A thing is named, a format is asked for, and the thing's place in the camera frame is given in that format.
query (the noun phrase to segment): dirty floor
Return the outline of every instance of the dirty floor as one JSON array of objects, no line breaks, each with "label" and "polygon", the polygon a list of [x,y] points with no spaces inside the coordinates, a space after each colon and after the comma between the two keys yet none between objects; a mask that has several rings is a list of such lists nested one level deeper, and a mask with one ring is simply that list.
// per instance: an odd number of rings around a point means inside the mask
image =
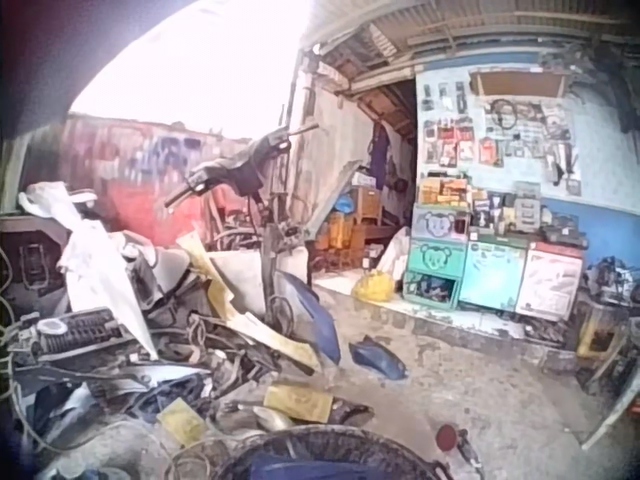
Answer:
[{"label": "dirty floor", "polygon": [[[437,451],[434,432],[443,422],[469,430],[488,480],[633,478],[633,459],[640,461],[637,425],[625,419],[583,452],[578,438],[594,426],[602,405],[584,395],[572,377],[551,377],[528,364],[416,336],[408,325],[388,322],[356,302],[337,300],[336,294],[319,293],[336,318],[343,361],[339,369],[330,368],[311,383],[373,406],[376,416],[366,428],[425,458],[449,462],[456,480],[478,477],[456,455],[445,457]],[[386,381],[353,365],[347,343],[364,333],[406,362],[407,380]],[[170,451],[176,450],[164,432],[156,433]],[[68,455],[62,464],[67,469],[120,466],[133,478],[151,479],[162,478],[167,460],[149,438],[122,427]],[[181,478],[204,478],[199,472]]]}]

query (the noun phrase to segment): white wall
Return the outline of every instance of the white wall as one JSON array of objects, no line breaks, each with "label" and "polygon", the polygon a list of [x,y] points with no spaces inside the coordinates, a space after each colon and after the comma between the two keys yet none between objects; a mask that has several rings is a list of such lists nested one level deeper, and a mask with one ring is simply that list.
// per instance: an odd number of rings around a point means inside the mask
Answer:
[{"label": "white wall", "polygon": [[[438,100],[438,84],[449,84],[449,93],[455,96],[455,82],[465,83],[469,116],[473,119],[476,139],[485,136],[484,100],[471,95],[469,91],[469,73],[479,68],[493,65],[474,65],[441,70],[426,71],[416,76],[418,96],[418,178],[426,175],[431,165],[424,164],[425,145],[422,126],[427,119],[446,117],[448,113]],[[500,64],[497,68],[526,68],[531,65]],[[421,101],[424,98],[423,85],[431,87],[431,96],[435,101],[435,109],[422,112]],[[567,112],[567,119],[572,135],[574,153],[578,155],[576,168],[582,182],[580,196],[567,192],[564,184],[553,186],[546,175],[544,161],[535,158],[506,157],[504,168],[481,165],[477,161],[468,165],[458,165],[471,175],[473,184],[478,187],[497,191],[513,190],[515,181],[538,182],[542,186],[542,195],[546,198],[569,202],[584,203],[599,207],[613,208],[640,214],[640,164],[633,147],[633,137],[623,135],[616,112],[595,95],[584,94],[586,102],[582,105],[575,98],[558,101]]]},{"label": "white wall", "polygon": [[[298,112],[302,96],[302,89],[299,89],[299,94],[296,94],[297,108],[294,107]],[[313,119],[320,127],[301,135],[294,147],[294,150],[303,148],[291,199],[291,215],[299,221],[307,220],[313,209],[322,202],[347,162],[362,159],[367,165],[370,161],[368,148],[373,121],[356,103],[339,99],[317,88]],[[389,126],[386,127],[398,174],[412,183],[411,147]],[[386,190],[383,192],[384,207],[402,218],[407,198],[412,199],[413,193],[407,192],[407,195],[399,197]]]}]

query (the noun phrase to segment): concrete floor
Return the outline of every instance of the concrete floor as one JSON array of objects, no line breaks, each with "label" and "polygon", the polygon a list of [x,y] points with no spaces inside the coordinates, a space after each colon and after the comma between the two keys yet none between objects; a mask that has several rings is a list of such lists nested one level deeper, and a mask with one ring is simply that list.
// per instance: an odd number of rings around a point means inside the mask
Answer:
[{"label": "concrete floor", "polygon": [[[469,430],[487,479],[633,478],[633,459],[640,460],[637,424],[622,420],[583,452],[578,438],[597,422],[602,405],[583,394],[572,377],[551,377],[528,363],[417,336],[409,325],[385,321],[372,310],[377,307],[363,307],[324,290],[319,294],[336,318],[343,361],[340,368],[329,367],[307,381],[371,405],[376,415],[366,428],[425,458],[449,462],[456,480],[478,477],[457,454],[445,457],[437,451],[434,432],[444,422]],[[408,379],[391,382],[352,363],[347,343],[365,333],[397,353],[407,364]],[[159,427],[156,433],[176,451],[177,445]],[[82,464],[120,466],[149,479],[162,478],[166,463],[157,445],[127,427],[62,459],[65,470]],[[199,472],[181,478],[204,478]]]}]

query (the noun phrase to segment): yellow bag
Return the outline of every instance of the yellow bag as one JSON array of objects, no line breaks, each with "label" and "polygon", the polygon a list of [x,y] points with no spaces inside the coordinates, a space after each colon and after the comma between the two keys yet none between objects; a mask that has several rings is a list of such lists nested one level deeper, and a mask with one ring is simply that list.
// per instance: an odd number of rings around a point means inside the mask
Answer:
[{"label": "yellow bag", "polygon": [[356,282],[351,294],[364,302],[388,302],[393,297],[395,282],[384,272],[367,272]]}]

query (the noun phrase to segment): sky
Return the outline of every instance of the sky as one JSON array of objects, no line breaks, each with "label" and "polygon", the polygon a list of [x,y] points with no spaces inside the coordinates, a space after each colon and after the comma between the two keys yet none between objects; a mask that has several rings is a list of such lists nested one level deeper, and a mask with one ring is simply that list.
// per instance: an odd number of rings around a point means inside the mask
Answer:
[{"label": "sky", "polygon": [[71,111],[259,137],[278,126],[309,4],[199,0],[123,50]]}]

